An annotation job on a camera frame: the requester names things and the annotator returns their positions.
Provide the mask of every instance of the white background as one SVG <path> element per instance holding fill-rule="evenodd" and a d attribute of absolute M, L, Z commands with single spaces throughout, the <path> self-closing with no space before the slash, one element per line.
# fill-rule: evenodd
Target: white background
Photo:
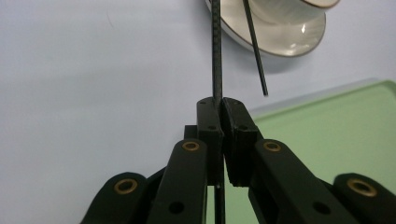
<path fill-rule="evenodd" d="M 223 36 L 224 95 L 248 109 L 396 80 L 396 1 L 341 2 L 320 45 L 262 57 Z M 79 223 L 113 175 L 163 168 L 211 95 L 199 0 L 0 0 L 0 223 Z"/>

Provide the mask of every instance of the white cup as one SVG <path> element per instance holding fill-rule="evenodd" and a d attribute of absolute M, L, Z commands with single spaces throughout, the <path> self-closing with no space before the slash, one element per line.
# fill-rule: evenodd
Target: white cup
<path fill-rule="evenodd" d="M 339 0 L 249 0 L 252 12 L 263 21 L 300 24 L 322 16 Z"/>

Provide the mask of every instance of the black rod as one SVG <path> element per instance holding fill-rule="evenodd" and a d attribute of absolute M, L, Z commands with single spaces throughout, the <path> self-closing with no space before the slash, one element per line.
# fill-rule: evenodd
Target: black rod
<path fill-rule="evenodd" d="M 224 188 L 224 161 L 221 160 L 219 169 L 219 183 L 215 188 L 215 223 L 225 224 L 225 188 Z"/>
<path fill-rule="evenodd" d="M 265 83 L 264 71 L 262 70 L 262 58 L 260 56 L 259 46 L 257 45 L 256 33 L 254 32 L 253 19 L 251 18 L 248 0 L 244 0 L 244 7 L 247 14 L 247 25 L 250 32 L 251 43 L 253 45 L 254 55 L 256 56 L 257 68 L 259 69 L 260 81 L 262 82 L 262 92 L 264 93 L 264 96 L 267 96 L 268 90 L 267 84 Z"/>
<path fill-rule="evenodd" d="M 221 71 L 221 16 L 220 0 L 211 0 L 212 12 L 212 83 L 215 108 L 220 114 L 222 99 L 222 71 Z M 218 161 L 220 169 L 218 183 L 215 185 L 215 223 L 225 224 L 225 192 L 224 192 L 224 161 Z"/>
<path fill-rule="evenodd" d="M 212 81 L 215 108 L 220 109 L 222 99 L 220 0 L 212 0 Z"/>

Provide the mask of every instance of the green tray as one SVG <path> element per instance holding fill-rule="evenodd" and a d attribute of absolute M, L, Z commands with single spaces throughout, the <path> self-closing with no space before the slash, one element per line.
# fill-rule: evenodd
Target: green tray
<path fill-rule="evenodd" d="M 254 120 L 265 138 L 288 145 L 315 176 L 332 184 L 337 175 L 358 173 L 396 192 L 396 83 L 382 81 Z M 257 223 L 247 189 L 227 185 L 226 200 L 227 223 Z M 214 223 L 213 205 L 207 209 L 207 223 Z"/>

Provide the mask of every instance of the black plastic part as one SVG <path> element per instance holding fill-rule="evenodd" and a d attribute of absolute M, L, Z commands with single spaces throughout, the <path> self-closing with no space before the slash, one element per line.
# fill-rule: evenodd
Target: black plastic part
<path fill-rule="evenodd" d="M 147 223 L 205 223 L 206 156 L 198 139 L 175 145 Z"/>
<path fill-rule="evenodd" d="M 224 98 L 221 112 L 228 177 L 235 187 L 248 187 L 252 174 L 250 154 L 257 139 L 262 136 L 240 101 Z"/>
<path fill-rule="evenodd" d="M 360 223 L 396 223 L 396 196 L 373 179 L 357 174 L 339 175 L 332 188 Z"/>
<path fill-rule="evenodd" d="M 250 188 L 252 204 L 268 224 L 358 223 L 285 144 L 259 140 L 251 158 L 257 174 Z M 266 218 L 269 206 L 278 214 Z"/>
<path fill-rule="evenodd" d="M 116 184 L 121 180 L 132 179 L 136 182 L 130 193 L 119 194 L 115 191 Z M 87 214 L 81 224 L 126 224 L 143 223 L 142 213 L 147 181 L 139 174 L 123 173 L 109 179 L 93 199 Z"/>
<path fill-rule="evenodd" d="M 213 97 L 202 99 L 197 103 L 197 132 L 198 139 L 207 145 L 207 184 L 215 186 L 221 178 L 224 178 L 224 174 L 221 173 L 220 167 L 223 165 L 221 153 L 223 132 Z"/>

